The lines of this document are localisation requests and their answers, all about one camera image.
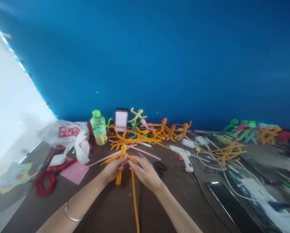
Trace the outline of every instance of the glue gun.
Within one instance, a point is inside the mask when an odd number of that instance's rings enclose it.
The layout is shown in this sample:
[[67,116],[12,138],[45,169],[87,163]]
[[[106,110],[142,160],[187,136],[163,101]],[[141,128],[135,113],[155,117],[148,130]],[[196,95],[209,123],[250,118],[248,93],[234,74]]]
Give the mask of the glue gun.
[[174,151],[180,155],[180,160],[184,161],[185,163],[186,172],[193,172],[193,167],[188,158],[191,155],[190,152],[176,146],[169,146],[169,147],[171,151]]

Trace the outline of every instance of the bracelet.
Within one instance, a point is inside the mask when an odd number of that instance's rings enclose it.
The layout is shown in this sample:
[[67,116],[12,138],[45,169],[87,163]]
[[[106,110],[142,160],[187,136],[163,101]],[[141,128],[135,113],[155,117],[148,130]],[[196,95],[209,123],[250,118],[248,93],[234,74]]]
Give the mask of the bracelet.
[[75,221],[75,222],[80,222],[80,221],[83,219],[83,217],[82,217],[81,219],[76,219],[76,218],[73,218],[73,217],[70,217],[70,216],[69,216],[69,214],[68,214],[68,212],[67,212],[68,202],[69,202],[69,200],[68,200],[68,201],[66,202],[66,204],[65,204],[65,212],[66,212],[67,217],[68,217],[70,220],[73,220],[73,221]]

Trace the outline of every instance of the pink card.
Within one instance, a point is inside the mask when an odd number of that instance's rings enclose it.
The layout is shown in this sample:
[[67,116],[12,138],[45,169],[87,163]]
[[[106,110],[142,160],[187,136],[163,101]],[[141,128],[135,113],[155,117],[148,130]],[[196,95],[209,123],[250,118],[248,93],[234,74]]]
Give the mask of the pink card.
[[[72,159],[66,157],[66,162],[71,161]],[[86,165],[83,165],[79,162],[75,162],[70,167],[61,171],[60,175],[79,185],[82,181],[83,177],[86,175],[88,169],[81,170],[82,168],[86,168]]]

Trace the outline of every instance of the blue wall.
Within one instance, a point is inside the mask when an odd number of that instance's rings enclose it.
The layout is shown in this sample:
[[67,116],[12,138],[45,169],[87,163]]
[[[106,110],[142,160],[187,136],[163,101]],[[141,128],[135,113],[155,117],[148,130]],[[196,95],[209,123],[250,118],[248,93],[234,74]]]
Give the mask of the blue wall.
[[0,29],[60,119],[290,128],[288,0],[4,0]]

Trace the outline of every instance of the plastic bag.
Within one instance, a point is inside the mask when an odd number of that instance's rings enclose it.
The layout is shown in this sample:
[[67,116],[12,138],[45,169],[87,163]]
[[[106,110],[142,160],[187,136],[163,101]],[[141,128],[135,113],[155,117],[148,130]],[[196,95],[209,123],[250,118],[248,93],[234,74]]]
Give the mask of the plastic bag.
[[89,130],[86,122],[58,120],[37,131],[37,136],[51,147],[62,149],[67,153],[75,146],[77,160],[81,164],[89,162]]

